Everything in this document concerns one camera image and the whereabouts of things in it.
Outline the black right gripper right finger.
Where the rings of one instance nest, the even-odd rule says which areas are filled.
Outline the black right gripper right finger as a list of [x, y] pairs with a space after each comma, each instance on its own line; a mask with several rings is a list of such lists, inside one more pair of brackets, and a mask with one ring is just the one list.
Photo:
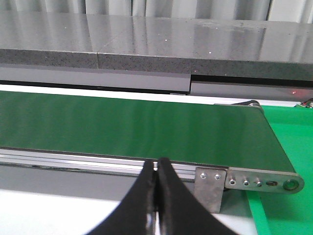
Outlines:
[[168, 158], [157, 161], [157, 194], [162, 235], [234, 235], [187, 189]]

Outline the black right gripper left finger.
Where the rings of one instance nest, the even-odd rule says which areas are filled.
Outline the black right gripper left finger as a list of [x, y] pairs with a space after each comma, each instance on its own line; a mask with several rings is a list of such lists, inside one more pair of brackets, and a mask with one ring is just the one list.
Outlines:
[[153, 235], [155, 233], [154, 163], [147, 160], [139, 176], [115, 210], [89, 235]]

